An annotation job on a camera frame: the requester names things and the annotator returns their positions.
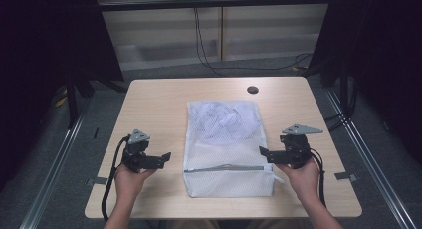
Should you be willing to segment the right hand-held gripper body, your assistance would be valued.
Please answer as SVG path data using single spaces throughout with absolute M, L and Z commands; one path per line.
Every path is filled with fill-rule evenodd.
M 320 154 L 309 145 L 307 134 L 323 133 L 322 129 L 307 125 L 294 124 L 282 130 L 280 141 L 290 156 L 288 164 L 292 169 L 303 167 L 308 160 L 313 158 L 319 167 L 323 166 Z

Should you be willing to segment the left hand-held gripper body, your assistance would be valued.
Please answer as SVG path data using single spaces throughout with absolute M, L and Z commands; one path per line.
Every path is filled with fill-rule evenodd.
M 149 147 L 150 136 L 135 129 L 129 136 L 122 154 L 121 162 L 133 172 L 151 169 L 151 163 L 145 151 Z

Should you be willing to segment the white mesh laundry bag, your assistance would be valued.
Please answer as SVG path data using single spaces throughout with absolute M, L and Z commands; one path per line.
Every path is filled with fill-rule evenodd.
M 263 124 L 252 136 L 220 144 L 201 139 L 196 110 L 202 102 L 190 102 L 186 131 L 183 178 L 193 198 L 271 197 L 274 184 L 284 180 L 260 153 L 267 145 Z

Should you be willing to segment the person's right hand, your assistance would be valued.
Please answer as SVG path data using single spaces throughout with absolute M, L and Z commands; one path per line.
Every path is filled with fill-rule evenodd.
M 298 169 L 282 164 L 277 164 L 277 168 L 288 177 L 298 199 L 303 204 L 319 202 L 317 193 L 319 169 L 312 159 Z

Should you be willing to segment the person's left hand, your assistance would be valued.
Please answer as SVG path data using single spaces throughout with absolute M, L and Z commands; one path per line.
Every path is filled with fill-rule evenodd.
M 124 164 L 117 168 L 114 177 L 116 188 L 116 202 L 118 204 L 133 203 L 143 188 L 145 180 L 156 172 L 155 169 L 146 169 L 133 172 Z

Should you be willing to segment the grey tape piece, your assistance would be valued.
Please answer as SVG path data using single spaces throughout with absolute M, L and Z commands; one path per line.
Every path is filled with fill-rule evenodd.
M 95 184 L 106 185 L 108 179 L 104 177 L 89 178 L 86 181 L 87 186 L 94 186 Z
M 350 182 L 354 182 L 354 181 L 358 180 L 358 176 L 355 173 L 338 172 L 334 176 L 337 180 L 348 179 Z

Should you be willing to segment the white crumpled cloth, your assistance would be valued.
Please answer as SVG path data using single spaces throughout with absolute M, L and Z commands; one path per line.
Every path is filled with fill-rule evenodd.
M 202 102 L 196 113 L 201 139 L 220 144 L 246 139 L 262 125 L 254 102 Z

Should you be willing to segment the black metal stand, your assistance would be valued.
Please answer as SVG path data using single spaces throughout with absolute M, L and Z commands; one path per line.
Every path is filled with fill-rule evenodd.
M 66 81 L 66 90 L 67 90 L 67 99 L 68 99 L 68 108 L 69 108 L 69 126 L 68 129 L 71 129 L 79 118 L 78 104 L 76 97 L 76 82 L 74 74 L 71 70 L 67 72 L 67 81 Z

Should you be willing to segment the black curtain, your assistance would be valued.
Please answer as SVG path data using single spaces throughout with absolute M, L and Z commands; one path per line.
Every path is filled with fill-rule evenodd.
M 422 0 L 333 0 L 311 68 L 327 86 L 353 77 L 422 164 Z
M 122 72 L 98 0 L 0 0 L 0 192 L 38 137 L 55 91 Z

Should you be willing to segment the black horizontal metal bar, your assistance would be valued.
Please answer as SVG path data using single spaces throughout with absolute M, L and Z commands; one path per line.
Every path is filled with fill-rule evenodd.
M 99 11 L 167 10 L 187 8 L 249 7 L 275 5 L 328 4 L 333 0 L 174 0 L 154 2 L 114 2 L 97 6 Z

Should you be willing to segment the metal floor rail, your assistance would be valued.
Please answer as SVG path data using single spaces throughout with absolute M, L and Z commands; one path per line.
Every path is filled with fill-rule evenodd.
M 354 147 L 362 158 L 363 163 L 368 169 L 388 208 L 399 224 L 399 227 L 401 229 L 417 229 L 417 225 L 411 217 L 407 207 L 383 173 L 354 122 L 344 115 L 343 110 L 340 107 L 339 96 L 332 89 L 327 89 L 325 92 L 332 107 L 338 113 L 341 125 L 345 128 L 349 138 L 353 142 Z
M 53 161 L 42 186 L 26 213 L 19 229 L 37 229 L 53 193 L 54 187 L 57 184 L 61 171 L 64 168 L 67 157 L 79 134 L 89 107 L 90 104 L 85 104 L 81 107 L 81 112 L 77 116 L 76 122 L 67 130 L 66 136 L 59 148 L 55 160 Z

